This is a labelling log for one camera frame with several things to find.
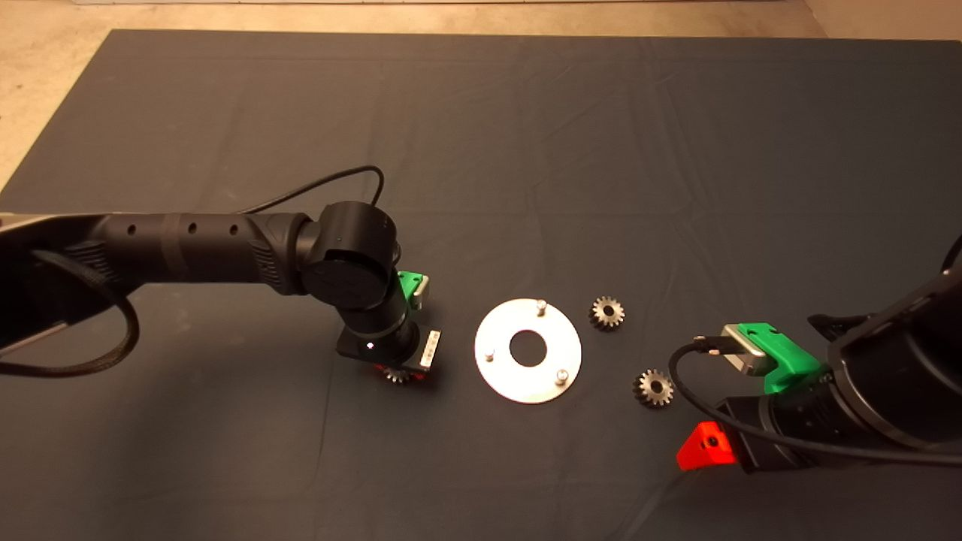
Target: robotic arm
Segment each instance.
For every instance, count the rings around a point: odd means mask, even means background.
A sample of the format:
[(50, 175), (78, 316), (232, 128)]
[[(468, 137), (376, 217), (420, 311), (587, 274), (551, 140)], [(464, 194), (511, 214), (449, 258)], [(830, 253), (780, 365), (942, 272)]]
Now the robotic arm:
[[(962, 267), (953, 261), (876, 314), (809, 318), (830, 341), (826, 363), (767, 323), (726, 325), (720, 336), (681, 348), (669, 362), (674, 385), (717, 422), (696, 427), (679, 466), (962, 467), (962, 454), (932, 452), (962, 439)], [(690, 352), (723, 356), (743, 374), (764, 377), (765, 394), (709, 404), (680, 379), (678, 362)]]
[[(428, 277), (394, 268), (396, 237), (387, 214), (357, 201), (329, 205), (317, 221), (304, 214), (0, 216), (0, 356), (110, 308), (110, 292), (125, 297), (157, 282), (263, 283), (334, 306), (344, 322), (339, 354), (381, 365), (394, 381), (424, 375), (440, 332), (425, 333), (411, 319)], [(76, 375), (8, 363), (0, 373)]]

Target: spur gear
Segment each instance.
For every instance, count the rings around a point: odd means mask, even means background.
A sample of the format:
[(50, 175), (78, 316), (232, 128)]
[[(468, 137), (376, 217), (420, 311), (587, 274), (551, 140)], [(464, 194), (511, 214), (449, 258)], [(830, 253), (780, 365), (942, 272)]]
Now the spur gear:
[(411, 379), (411, 373), (404, 369), (384, 367), (381, 369), (385, 379), (394, 385), (404, 385)]
[(635, 398), (648, 407), (665, 407), (674, 397), (674, 384), (657, 370), (639, 374), (632, 382)]
[(590, 316), (595, 328), (612, 331), (624, 322), (624, 307), (612, 296), (600, 296), (595, 299)]
[(412, 371), (405, 368), (391, 368), (384, 365), (374, 365), (374, 368), (394, 385), (404, 385), (412, 379), (414, 381), (422, 381), (427, 376), (427, 374), (423, 372)]

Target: black cable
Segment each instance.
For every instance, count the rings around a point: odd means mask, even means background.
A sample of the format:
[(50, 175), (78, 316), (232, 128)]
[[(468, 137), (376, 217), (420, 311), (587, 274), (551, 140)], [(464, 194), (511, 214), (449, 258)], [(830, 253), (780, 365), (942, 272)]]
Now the black cable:
[(65, 367), (42, 367), (17, 363), (0, 363), (0, 374), (23, 375), (28, 377), (73, 377), (76, 375), (93, 374), (107, 370), (130, 354), (140, 337), (140, 324), (137, 319), (137, 312), (134, 310), (134, 306), (131, 305), (130, 301), (127, 300), (127, 297), (111, 289), (107, 284), (107, 278), (90, 267), (51, 251), (34, 250), (30, 253), (44, 264), (73, 276), (85, 286), (109, 300), (112, 305), (119, 308), (124, 320), (127, 322), (127, 331), (115, 348), (86, 363)]
[(671, 354), (671, 358), (668, 361), (668, 372), (671, 375), (671, 380), (674, 383), (675, 389), (685, 399), (692, 403), (692, 405), (704, 413), (705, 415), (711, 417), (715, 421), (722, 423), (724, 425), (730, 426), (739, 432), (743, 432), (749, 436), (758, 438), (760, 440), (765, 440), (767, 442), (780, 445), (782, 447), (787, 447), (799, 451), (809, 451), (820, 454), (832, 454), (836, 456), (844, 456), (847, 458), (858, 458), (863, 460), (871, 460), (875, 462), (891, 462), (896, 464), (912, 464), (915, 466), (943, 466), (952, 468), (962, 468), (962, 454), (938, 454), (931, 452), (905, 452), (905, 451), (881, 451), (875, 449), (866, 448), (856, 448), (847, 446), (837, 446), (831, 444), (825, 444), (820, 442), (814, 442), (810, 440), (803, 440), (799, 438), (793, 438), (790, 436), (785, 436), (782, 434), (777, 434), (775, 432), (770, 432), (768, 430), (759, 428), (754, 425), (749, 425), (743, 423), (734, 417), (722, 413), (710, 403), (703, 399), (700, 399), (687, 385), (682, 382), (681, 377), (678, 375), (678, 362), (682, 357), (691, 353), (693, 351), (706, 352), (710, 347), (704, 344), (699, 344), (698, 342), (682, 346), (675, 353)]
[(265, 201), (261, 204), (254, 205), (253, 207), (248, 207), (246, 209), (243, 209), (242, 211), (237, 211), (237, 214), (259, 213), (263, 210), (269, 209), (270, 207), (279, 205), (284, 201), (293, 199), (301, 195), (302, 193), (306, 193), (313, 190), (314, 188), (323, 186), (329, 182), (334, 182), (335, 180), (342, 179), (344, 177), (348, 177), (348, 176), (352, 176), (358, 173), (363, 173), (368, 171), (371, 171), (377, 174), (377, 191), (374, 192), (374, 197), (370, 201), (370, 204), (376, 207), (378, 199), (381, 198), (381, 192), (384, 190), (384, 171), (382, 171), (381, 168), (377, 166), (360, 166), (360, 167), (354, 167), (351, 169), (345, 169), (343, 171), (338, 171), (336, 173), (329, 174), (323, 178), (318, 178), (316, 181), (305, 184), (304, 186), (301, 186), (296, 190), (292, 190), (283, 195), (279, 195), (269, 201)]
[(959, 238), (955, 239), (955, 244), (949, 248), (946, 259), (942, 261), (942, 272), (948, 271), (955, 266), (955, 260), (958, 259), (959, 252), (962, 252), (962, 235), (959, 235)]

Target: green 3d-printed part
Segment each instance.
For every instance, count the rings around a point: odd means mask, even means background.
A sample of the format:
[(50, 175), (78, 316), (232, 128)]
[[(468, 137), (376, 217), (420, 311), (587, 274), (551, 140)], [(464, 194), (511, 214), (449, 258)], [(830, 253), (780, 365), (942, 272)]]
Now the green 3d-printed part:
[(778, 365), (765, 376), (765, 394), (780, 393), (817, 372), (822, 363), (768, 323), (739, 323), (738, 330)]
[(423, 292), (427, 288), (427, 276), (419, 272), (401, 270), (397, 273), (397, 277), (401, 280), (401, 291), (404, 292), (404, 298), (408, 300), (411, 309), (420, 310)]

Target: washer plate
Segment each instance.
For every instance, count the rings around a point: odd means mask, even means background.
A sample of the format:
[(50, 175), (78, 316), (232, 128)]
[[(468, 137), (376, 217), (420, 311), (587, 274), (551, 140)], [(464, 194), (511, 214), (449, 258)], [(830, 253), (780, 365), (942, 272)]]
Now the washer plate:
[[(574, 383), (581, 368), (581, 341), (567, 316), (550, 304), (539, 316), (539, 300), (516, 298), (488, 313), (474, 338), (478, 370), (502, 397), (526, 404), (557, 398)], [(518, 363), (511, 354), (511, 339), (522, 331), (544, 340), (544, 361), (533, 367)], [(567, 371), (567, 378), (559, 378)]]

